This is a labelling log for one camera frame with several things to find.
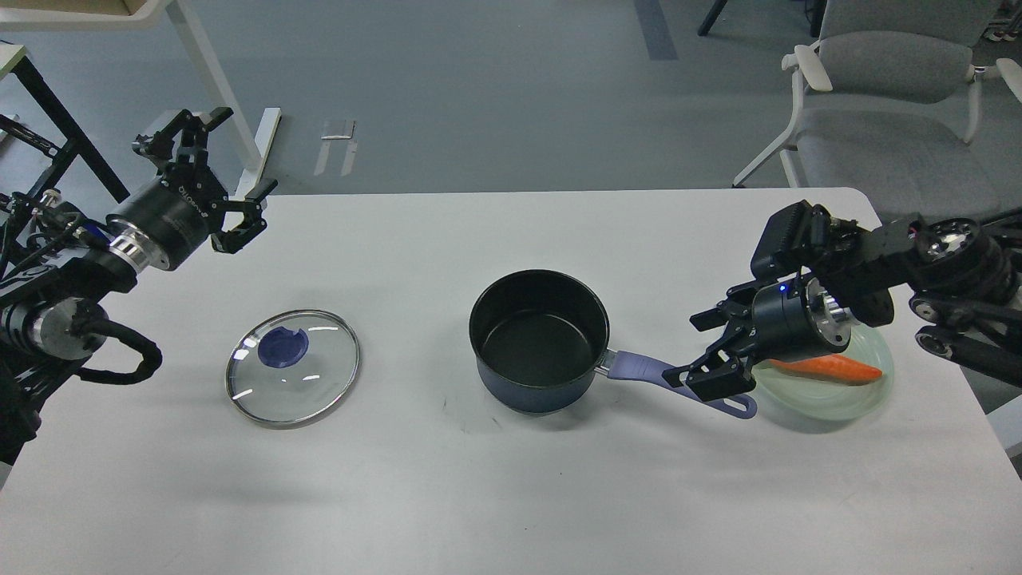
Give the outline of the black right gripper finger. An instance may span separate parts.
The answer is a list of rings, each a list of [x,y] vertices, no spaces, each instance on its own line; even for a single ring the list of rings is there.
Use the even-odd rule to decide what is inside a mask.
[[[751,368],[756,350],[753,331],[727,331],[697,360],[665,368],[662,379],[671,388],[687,388],[702,402],[744,395],[757,387]]]
[[[711,309],[698,312],[689,318],[690,323],[697,331],[705,332],[714,330],[725,325],[753,324],[753,305],[755,297],[766,288],[766,281],[752,280],[748,283],[734,285],[726,291],[725,297]]]

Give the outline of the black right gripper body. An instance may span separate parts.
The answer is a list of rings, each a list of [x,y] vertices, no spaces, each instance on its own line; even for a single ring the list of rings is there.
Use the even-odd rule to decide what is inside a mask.
[[[782,363],[838,354],[851,343],[853,320],[812,276],[766,285],[752,300],[758,361]]]

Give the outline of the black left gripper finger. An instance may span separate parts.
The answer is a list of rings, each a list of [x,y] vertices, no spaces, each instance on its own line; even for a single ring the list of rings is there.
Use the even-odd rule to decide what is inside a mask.
[[[277,179],[259,179],[256,187],[246,193],[242,200],[223,199],[212,207],[211,245],[215,252],[236,254],[267,228],[263,209],[266,207],[267,197],[277,187]],[[225,230],[223,229],[225,219],[230,212],[237,212],[241,215],[241,220],[231,229]]]
[[[208,113],[169,110],[156,119],[156,128],[150,134],[139,134],[132,142],[133,153],[156,167],[156,175],[142,187],[156,187],[175,171],[183,171],[196,187],[205,180],[223,187],[208,166],[208,139],[212,131],[232,116],[233,109],[221,106]]]

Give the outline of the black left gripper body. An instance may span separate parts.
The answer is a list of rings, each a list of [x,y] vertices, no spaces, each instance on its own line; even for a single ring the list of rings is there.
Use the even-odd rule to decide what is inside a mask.
[[[117,206],[106,223],[118,232],[143,234],[150,265],[174,272],[223,224],[219,207],[227,197],[224,187],[212,180],[164,184],[156,178]]]

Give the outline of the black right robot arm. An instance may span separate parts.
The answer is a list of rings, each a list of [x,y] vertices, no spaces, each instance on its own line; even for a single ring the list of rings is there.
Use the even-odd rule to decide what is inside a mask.
[[[908,215],[874,230],[797,201],[770,215],[751,258],[753,280],[691,317],[721,336],[662,378],[704,402],[755,388],[764,360],[804,363],[843,352],[853,323],[892,323],[890,290],[912,291],[923,350],[1020,385],[1020,215],[988,224]]]

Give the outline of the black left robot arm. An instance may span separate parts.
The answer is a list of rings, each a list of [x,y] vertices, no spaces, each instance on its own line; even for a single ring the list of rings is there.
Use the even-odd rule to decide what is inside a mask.
[[[230,199],[208,163],[208,138],[233,116],[182,109],[133,150],[156,177],[105,221],[66,201],[15,193],[2,198],[2,464],[14,466],[36,439],[48,397],[71,378],[128,386],[162,364],[157,343],[101,306],[153,268],[172,272],[204,243],[239,252],[266,229],[263,208],[276,188],[259,180]]]

